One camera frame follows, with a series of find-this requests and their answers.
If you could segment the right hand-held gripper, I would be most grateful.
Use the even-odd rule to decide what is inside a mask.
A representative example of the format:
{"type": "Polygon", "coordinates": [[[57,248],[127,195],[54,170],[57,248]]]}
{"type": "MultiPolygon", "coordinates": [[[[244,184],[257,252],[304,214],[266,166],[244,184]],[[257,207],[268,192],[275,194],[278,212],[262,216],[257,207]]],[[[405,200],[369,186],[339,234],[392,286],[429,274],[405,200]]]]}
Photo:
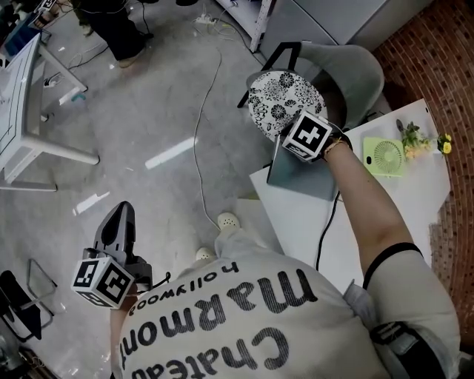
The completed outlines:
{"type": "Polygon", "coordinates": [[[285,137],[282,147],[302,161],[317,159],[333,128],[326,119],[303,111],[285,137]]]}

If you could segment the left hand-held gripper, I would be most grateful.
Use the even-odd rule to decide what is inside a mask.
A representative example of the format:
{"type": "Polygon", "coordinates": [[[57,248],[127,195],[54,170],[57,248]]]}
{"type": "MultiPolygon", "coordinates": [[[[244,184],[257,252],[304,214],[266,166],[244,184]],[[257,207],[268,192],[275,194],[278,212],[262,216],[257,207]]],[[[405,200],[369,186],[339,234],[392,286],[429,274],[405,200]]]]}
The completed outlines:
{"type": "Polygon", "coordinates": [[[109,309],[120,308],[133,285],[143,291],[151,289],[152,267],[133,255],[135,242],[135,211],[131,203],[122,201],[99,224],[94,249],[83,251],[70,288],[92,305],[109,309]],[[123,250],[124,263],[107,254],[123,250]]]}

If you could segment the white grey-cover notebook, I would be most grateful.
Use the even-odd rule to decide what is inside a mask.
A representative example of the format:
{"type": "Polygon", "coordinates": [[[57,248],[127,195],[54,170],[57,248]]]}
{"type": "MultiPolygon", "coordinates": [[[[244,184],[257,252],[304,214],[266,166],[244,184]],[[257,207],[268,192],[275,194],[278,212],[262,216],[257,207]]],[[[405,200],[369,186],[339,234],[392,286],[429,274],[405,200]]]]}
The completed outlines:
{"type": "Polygon", "coordinates": [[[326,162],[303,162],[292,152],[282,147],[281,137],[275,141],[273,159],[267,174],[267,184],[293,192],[332,201],[337,186],[326,162]]]}

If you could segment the person's left forearm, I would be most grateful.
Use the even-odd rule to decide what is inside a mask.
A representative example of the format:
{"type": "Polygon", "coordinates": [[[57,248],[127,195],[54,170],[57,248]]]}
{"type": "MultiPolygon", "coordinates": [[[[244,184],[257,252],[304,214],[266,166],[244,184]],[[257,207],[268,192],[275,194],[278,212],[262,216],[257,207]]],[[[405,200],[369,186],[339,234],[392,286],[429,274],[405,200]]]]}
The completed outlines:
{"type": "Polygon", "coordinates": [[[110,365],[115,379],[121,379],[119,363],[119,342],[121,329],[128,312],[137,301],[135,295],[128,295],[119,309],[110,310],[110,365]]]}

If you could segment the person's right forearm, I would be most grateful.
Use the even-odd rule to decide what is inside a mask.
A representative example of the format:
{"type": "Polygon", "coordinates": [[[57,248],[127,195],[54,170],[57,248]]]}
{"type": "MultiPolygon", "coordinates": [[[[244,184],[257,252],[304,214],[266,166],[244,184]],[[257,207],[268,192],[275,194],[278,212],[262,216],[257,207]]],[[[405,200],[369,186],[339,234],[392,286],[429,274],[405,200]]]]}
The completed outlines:
{"type": "Polygon", "coordinates": [[[362,272],[366,272],[386,248],[413,242],[391,197],[345,143],[331,147],[325,160],[350,220],[362,272]]]}

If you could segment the black-white floral cushion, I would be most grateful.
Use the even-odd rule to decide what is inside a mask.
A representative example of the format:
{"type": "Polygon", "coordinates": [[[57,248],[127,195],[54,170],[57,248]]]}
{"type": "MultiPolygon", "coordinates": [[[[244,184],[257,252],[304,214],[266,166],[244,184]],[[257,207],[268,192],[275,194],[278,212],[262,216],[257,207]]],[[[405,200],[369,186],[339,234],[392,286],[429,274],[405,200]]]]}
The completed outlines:
{"type": "Polygon", "coordinates": [[[327,117],[322,94],[305,78],[286,70],[258,74],[247,103],[251,119],[271,141],[303,111],[327,117]]]}

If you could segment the grey shell chair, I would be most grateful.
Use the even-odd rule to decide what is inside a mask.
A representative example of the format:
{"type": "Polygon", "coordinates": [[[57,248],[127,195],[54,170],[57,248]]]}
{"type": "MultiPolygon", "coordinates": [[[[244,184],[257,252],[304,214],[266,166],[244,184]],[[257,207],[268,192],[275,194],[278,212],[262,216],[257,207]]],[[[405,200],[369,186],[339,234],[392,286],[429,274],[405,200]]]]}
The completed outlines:
{"type": "Polygon", "coordinates": [[[326,78],[330,78],[337,86],[346,110],[344,129],[351,130],[362,124],[384,88],[383,70],[371,52],[357,45],[282,42],[261,71],[248,77],[247,87],[261,74],[269,71],[285,50],[291,50],[287,66],[291,73],[295,72],[297,60],[302,58],[320,69],[320,73],[313,79],[315,84],[323,84],[326,78]]]}

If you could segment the green desk fan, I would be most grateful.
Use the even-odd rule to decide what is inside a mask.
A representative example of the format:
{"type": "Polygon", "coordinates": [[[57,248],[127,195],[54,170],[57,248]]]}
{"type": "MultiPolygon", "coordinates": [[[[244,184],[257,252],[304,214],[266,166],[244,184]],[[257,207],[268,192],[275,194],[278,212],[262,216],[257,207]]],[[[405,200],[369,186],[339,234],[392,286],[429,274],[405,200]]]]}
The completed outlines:
{"type": "Polygon", "coordinates": [[[401,141],[365,137],[362,152],[363,164],[372,175],[401,177],[404,174],[405,157],[401,141]]]}

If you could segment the peach flower bouquet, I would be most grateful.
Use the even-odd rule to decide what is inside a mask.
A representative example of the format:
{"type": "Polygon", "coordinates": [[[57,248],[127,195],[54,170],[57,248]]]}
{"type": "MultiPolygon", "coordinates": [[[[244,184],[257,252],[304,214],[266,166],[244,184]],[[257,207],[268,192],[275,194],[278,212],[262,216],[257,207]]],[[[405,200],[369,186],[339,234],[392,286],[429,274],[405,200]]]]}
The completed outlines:
{"type": "Polygon", "coordinates": [[[397,119],[395,123],[401,133],[401,143],[407,160],[424,155],[432,149],[431,140],[421,132],[418,125],[411,121],[404,126],[400,119],[397,119]]]}

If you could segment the person's right cream clog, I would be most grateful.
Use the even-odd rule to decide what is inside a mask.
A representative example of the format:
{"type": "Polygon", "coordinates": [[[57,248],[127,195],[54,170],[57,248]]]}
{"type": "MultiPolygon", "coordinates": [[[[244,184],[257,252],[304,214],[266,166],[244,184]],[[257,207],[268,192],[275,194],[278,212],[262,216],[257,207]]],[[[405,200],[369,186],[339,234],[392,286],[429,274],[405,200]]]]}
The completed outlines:
{"type": "Polygon", "coordinates": [[[221,232],[232,229],[240,229],[241,224],[236,215],[231,212],[223,212],[218,216],[218,228],[221,232]]]}

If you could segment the grey refrigerator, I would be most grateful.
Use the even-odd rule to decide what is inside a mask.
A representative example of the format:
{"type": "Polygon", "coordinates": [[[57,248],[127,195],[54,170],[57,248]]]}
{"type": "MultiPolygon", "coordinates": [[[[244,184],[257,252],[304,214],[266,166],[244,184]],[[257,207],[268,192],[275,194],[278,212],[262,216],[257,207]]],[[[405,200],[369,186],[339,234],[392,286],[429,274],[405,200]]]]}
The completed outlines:
{"type": "Polygon", "coordinates": [[[374,50],[433,0],[276,0],[260,44],[265,58],[286,41],[374,50]]]}

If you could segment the white metal shelving unit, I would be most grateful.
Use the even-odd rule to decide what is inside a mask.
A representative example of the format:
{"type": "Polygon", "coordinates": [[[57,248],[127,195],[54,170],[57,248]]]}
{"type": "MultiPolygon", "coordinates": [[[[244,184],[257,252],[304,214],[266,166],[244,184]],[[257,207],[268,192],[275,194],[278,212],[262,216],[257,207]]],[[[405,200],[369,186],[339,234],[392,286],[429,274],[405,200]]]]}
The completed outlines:
{"type": "Polygon", "coordinates": [[[265,33],[276,0],[215,0],[250,37],[250,51],[255,53],[265,33]]]}

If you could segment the person's light trousers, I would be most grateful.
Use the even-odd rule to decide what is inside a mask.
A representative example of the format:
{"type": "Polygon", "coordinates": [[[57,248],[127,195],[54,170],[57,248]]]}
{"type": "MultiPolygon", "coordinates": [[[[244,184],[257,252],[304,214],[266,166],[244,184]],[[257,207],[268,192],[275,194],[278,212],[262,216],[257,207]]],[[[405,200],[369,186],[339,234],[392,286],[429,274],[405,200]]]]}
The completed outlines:
{"type": "Polygon", "coordinates": [[[242,228],[224,228],[214,243],[217,258],[241,258],[248,255],[273,254],[271,249],[258,244],[242,228]]]}

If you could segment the cream printed t-shirt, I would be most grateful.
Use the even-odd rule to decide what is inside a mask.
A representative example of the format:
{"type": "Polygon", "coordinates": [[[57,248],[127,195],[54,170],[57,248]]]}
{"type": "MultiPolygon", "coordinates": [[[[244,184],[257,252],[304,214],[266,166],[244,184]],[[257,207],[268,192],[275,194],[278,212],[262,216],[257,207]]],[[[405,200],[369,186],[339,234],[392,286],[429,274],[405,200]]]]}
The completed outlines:
{"type": "MultiPolygon", "coordinates": [[[[460,347],[450,296],[414,244],[395,244],[362,287],[375,327],[406,323],[452,377],[460,347]]],[[[319,272],[237,251],[144,295],[117,348],[123,379],[391,379],[372,327],[319,272]]]]}

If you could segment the white long-leg table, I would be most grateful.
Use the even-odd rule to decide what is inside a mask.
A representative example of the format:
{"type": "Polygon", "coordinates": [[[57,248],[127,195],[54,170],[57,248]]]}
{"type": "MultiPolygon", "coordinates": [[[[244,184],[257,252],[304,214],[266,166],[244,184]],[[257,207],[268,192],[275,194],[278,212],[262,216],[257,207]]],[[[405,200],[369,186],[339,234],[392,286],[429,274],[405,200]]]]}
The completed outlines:
{"type": "Polygon", "coordinates": [[[82,94],[88,87],[70,72],[37,35],[13,60],[0,69],[0,190],[55,192],[55,184],[20,182],[18,176],[42,153],[96,165],[96,154],[79,150],[40,136],[44,118],[41,100],[44,67],[49,63],[74,85],[66,99],[82,94]]]}

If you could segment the black metal-frame chair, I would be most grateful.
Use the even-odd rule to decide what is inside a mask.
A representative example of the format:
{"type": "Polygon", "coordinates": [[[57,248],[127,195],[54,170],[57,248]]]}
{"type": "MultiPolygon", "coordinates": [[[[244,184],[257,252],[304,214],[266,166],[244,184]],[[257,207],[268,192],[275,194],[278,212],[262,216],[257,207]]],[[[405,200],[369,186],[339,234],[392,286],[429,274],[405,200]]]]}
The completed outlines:
{"type": "Polygon", "coordinates": [[[32,338],[39,341],[42,339],[42,331],[53,322],[55,315],[44,301],[53,296],[57,288],[56,282],[33,258],[27,262],[28,293],[22,289],[10,270],[5,270],[0,274],[0,319],[5,322],[7,328],[21,343],[26,343],[32,338]],[[37,295],[30,285],[33,267],[38,269],[51,285],[51,290],[43,295],[37,295]],[[16,318],[22,322],[30,333],[29,335],[22,337],[17,333],[13,327],[16,318]]]}

